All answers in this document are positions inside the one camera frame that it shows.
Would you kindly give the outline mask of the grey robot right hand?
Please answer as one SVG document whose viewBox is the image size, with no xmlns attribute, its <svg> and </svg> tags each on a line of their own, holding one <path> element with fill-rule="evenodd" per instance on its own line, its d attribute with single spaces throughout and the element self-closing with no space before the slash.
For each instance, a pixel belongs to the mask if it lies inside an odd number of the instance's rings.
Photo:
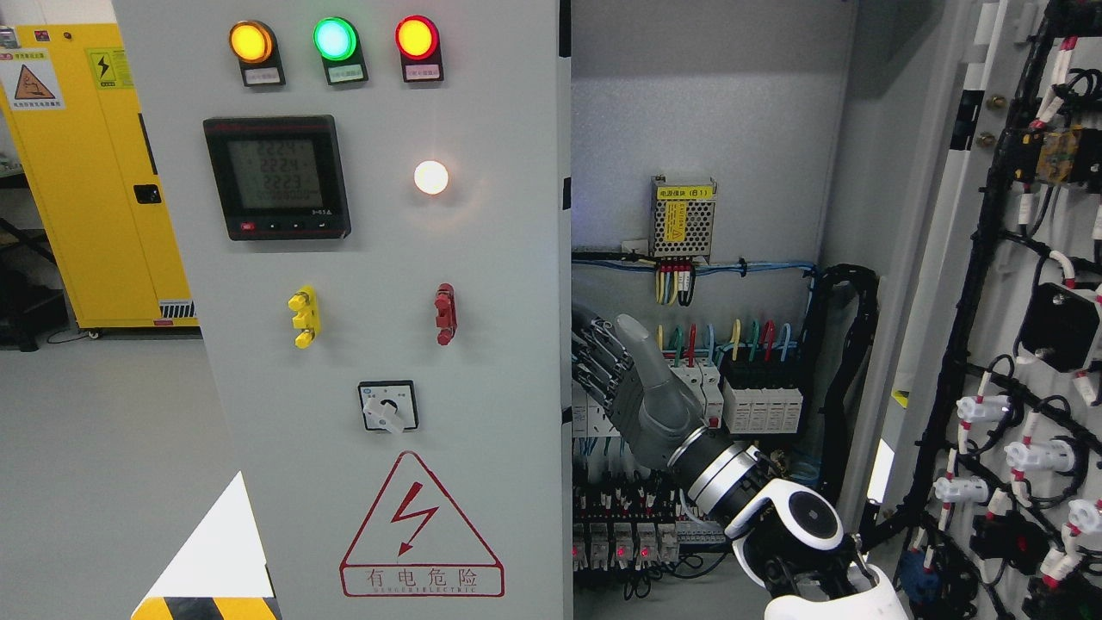
<svg viewBox="0 0 1102 620">
<path fill-rule="evenodd" d="M 571 307 L 572 377 L 604 409 L 637 463 L 666 470 L 703 426 L 703 407 L 666 365 L 653 334 L 631 315 L 606 320 Z"/>
</svg>

